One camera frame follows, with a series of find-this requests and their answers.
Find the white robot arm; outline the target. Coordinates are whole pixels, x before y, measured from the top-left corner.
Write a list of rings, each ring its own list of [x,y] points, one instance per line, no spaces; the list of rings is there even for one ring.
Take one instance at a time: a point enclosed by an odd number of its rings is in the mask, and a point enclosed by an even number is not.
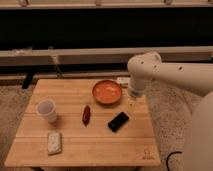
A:
[[[132,57],[127,68],[133,97],[140,97],[151,79],[203,97],[186,133],[182,171],[213,171],[213,64],[164,63],[157,52],[149,52]]]

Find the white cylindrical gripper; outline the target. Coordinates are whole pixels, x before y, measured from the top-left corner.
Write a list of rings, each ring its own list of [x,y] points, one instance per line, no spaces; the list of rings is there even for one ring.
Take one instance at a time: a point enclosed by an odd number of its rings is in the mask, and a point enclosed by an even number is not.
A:
[[[128,84],[129,95],[129,111],[133,112],[137,104],[137,99],[143,95],[144,82],[138,79],[131,79]]]

